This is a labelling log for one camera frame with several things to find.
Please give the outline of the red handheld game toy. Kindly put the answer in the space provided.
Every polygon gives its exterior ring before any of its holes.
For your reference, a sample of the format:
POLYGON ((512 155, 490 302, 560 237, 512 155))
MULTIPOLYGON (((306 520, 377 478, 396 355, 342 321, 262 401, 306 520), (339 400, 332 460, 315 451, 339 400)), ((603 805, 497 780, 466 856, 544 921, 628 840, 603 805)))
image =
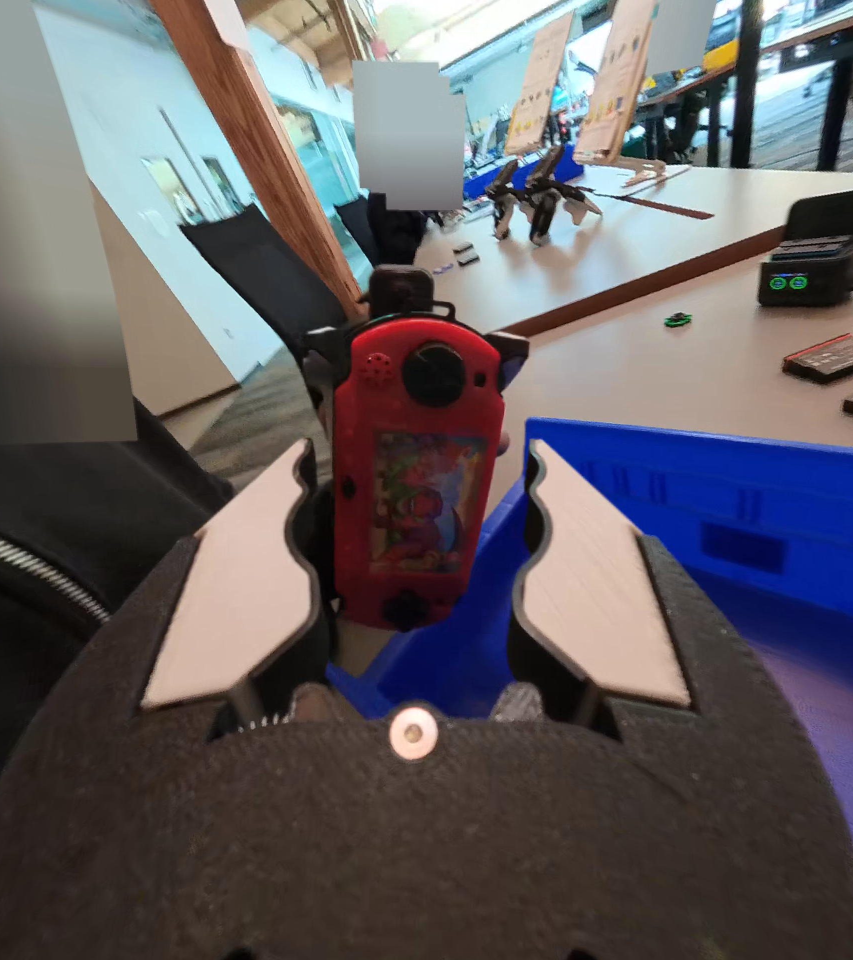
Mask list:
POLYGON ((332 390, 340 617, 407 632, 467 593, 505 416, 502 353, 417 314, 348 337, 332 390))

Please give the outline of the black office chair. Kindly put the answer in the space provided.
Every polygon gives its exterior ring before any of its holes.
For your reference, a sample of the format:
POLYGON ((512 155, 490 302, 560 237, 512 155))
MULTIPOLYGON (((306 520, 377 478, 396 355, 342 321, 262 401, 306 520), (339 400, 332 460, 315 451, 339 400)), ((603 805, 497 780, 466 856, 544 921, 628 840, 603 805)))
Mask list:
POLYGON ((378 242, 370 225, 368 197, 359 195, 346 203, 336 204, 334 209, 372 268, 378 267, 382 259, 378 242))
POLYGON ((265 321, 298 368, 310 331, 347 324, 335 294, 256 205, 225 220, 182 223, 180 233, 265 321))

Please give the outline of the blue plastic bin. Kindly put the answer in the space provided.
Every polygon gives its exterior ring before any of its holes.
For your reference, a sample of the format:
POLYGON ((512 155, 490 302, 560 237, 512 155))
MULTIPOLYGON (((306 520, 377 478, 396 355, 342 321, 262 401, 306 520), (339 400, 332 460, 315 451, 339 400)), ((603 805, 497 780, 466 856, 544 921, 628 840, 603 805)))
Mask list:
POLYGON ((509 681, 514 577, 529 557, 518 457, 545 441, 658 538, 748 642, 799 715, 853 837, 853 448, 530 418, 499 469, 467 610, 380 641, 343 640, 327 676, 367 718, 426 700, 479 717, 509 681))
MULTIPOLYGON (((547 150, 543 154, 528 153, 520 156, 517 159, 516 171, 510 181, 511 186, 524 187, 536 165, 544 160, 549 152, 547 150)), ((485 195, 486 187, 492 184, 510 161, 511 158, 503 157, 488 163, 479 171, 466 172, 463 187, 464 201, 473 201, 485 195)), ((574 146, 570 144, 562 146, 560 160, 553 171, 554 178, 562 183, 568 183, 581 177, 583 173, 583 165, 574 160, 574 146)))

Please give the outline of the black charging case green lights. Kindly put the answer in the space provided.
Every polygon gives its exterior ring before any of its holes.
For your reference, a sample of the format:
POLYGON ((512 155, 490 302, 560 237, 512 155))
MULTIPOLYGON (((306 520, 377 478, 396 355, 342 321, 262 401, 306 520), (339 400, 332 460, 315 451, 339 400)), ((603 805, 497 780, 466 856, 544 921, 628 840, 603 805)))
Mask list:
POLYGON ((757 304, 823 308, 853 292, 853 190, 793 204, 777 246, 760 266, 757 304))

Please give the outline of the idle hand-held gripper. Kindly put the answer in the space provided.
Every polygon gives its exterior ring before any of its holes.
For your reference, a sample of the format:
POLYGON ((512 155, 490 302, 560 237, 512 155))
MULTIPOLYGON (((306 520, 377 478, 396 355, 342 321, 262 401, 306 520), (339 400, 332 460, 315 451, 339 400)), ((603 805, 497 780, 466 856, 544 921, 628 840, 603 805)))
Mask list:
POLYGON ((511 220, 520 199, 518 191, 512 186, 518 168, 519 160, 516 156, 511 157, 484 191, 492 204, 493 236, 500 242, 510 234, 511 220))
POLYGON ((582 188, 556 178, 555 171, 564 153, 565 145, 549 148, 525 181, 524 199, 520 205, 530 224, 529 241, 536 247, 546 246, 550 242, 557 210, 565 210, 577 227, 589 213, 602 216, 602 210, 582 188))

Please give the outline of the cardboard instruction board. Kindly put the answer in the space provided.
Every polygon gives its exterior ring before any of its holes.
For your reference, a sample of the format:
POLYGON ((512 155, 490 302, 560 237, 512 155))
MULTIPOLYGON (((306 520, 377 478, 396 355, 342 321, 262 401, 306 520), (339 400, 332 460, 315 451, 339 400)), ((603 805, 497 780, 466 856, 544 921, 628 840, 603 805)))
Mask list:
POLYGON ((659 3, 615 3, 588 112, 578 132, 573 159, 580 165, 613 164, 623 150, 641 87, 648 76, 649 41, 659 3))
POLYGON ((508 157, 525 155, 540 148, 574 16, 569 11, 554 19, 533 39, 504 145, 508 157))

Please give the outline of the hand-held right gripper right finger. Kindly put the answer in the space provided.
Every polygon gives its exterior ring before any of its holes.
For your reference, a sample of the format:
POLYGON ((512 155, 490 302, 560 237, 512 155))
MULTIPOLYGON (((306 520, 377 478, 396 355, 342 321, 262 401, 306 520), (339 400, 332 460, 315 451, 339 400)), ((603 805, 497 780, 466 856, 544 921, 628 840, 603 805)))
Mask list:
POLYGON ((549 719, 599 727, 612 700, 694 706, 640 529, 545 440, 524 474, 528 558, 511 594, 507 659, 549 719))

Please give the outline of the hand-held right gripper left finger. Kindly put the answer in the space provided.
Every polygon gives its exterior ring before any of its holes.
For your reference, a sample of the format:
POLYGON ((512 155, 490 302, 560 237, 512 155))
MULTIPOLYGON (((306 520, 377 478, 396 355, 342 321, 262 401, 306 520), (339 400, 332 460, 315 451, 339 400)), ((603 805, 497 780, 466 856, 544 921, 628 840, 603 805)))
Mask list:
POLYGON ((220 702, 253 729, 323 677, 332 616, 306 556, 315 490, 313 442, 301 438, 196 534, 143 711, 220 702))

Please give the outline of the white laptop stand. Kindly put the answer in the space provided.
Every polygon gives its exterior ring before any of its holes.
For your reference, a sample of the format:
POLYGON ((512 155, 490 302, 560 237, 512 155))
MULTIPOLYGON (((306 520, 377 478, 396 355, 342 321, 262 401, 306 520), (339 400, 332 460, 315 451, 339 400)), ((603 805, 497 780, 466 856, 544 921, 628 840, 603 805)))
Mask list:
POLYGON ((667 164, 658 159, 636 158, 621 155, 616 158, 616 169, 629 173, 619 187, 623 194, 636 193, 649 186, 660 185, 693 169, 689 164, 667 164))

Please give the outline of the black metal pole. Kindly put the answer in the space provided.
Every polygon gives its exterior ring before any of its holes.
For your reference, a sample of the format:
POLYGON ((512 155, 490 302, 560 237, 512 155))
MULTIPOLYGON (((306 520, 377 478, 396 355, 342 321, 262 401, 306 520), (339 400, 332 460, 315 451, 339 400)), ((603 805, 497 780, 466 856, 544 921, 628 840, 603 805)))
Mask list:
POLYGON ((732 117, 730 167, 750 167, 755 96, 764 28, 764 1, 743 1, 735 62, 735 102, 732 117))

